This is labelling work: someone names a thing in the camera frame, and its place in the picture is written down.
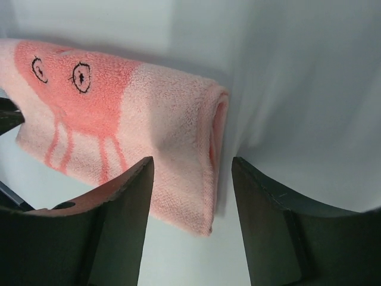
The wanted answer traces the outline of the pale pink towel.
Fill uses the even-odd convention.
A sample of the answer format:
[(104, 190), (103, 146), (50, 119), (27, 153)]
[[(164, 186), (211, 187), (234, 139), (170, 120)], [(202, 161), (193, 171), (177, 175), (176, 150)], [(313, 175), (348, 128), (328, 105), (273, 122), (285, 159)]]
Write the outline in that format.
[(151, 215), (211, 233), (225, 87), (115, 55), (2, 39), (1, 88), (24, 117), (16, 141), (37, 160), (99, 186), (151, 156)]

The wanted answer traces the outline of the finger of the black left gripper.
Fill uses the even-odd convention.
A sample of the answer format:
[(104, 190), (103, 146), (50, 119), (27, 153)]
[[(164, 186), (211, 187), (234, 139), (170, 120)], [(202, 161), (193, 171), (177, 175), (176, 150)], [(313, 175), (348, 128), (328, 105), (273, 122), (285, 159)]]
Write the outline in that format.
[(1, 98), (0, 102), (0, 135), (25, 122), (19, 108), (8, 98)]

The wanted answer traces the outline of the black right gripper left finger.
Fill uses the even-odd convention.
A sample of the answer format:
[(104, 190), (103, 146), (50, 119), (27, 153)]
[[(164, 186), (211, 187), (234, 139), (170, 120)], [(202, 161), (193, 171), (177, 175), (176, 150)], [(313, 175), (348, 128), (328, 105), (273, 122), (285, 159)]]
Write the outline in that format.
[(61, 203), (24, 211), (1, 195), (2, 285), (136, 285), (154, 180), (145, 157)]

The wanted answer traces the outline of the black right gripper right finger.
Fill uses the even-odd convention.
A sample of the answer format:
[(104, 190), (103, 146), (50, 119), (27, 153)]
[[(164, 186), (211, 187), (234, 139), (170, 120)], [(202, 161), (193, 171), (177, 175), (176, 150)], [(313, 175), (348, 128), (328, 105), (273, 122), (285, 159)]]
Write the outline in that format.
[(252, 285), (379, 285), (380, 210), (308, 198), (240, 157), (232, 179)]

